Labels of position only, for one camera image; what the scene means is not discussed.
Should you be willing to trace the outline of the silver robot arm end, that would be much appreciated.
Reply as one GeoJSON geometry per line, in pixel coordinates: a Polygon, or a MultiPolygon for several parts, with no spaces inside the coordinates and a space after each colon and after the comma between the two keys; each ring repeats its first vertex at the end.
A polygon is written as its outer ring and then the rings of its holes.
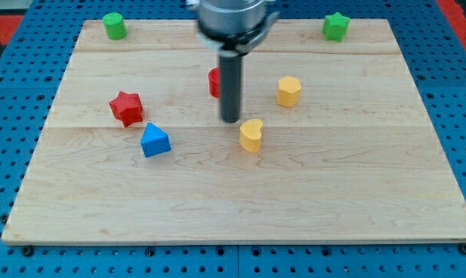
{"type": "Polygon", "coordinates": [[[266,0],[187,0],[195,10],[198,38],[219,56],[245,56],[259,46],[279,18],[266,0]]]}

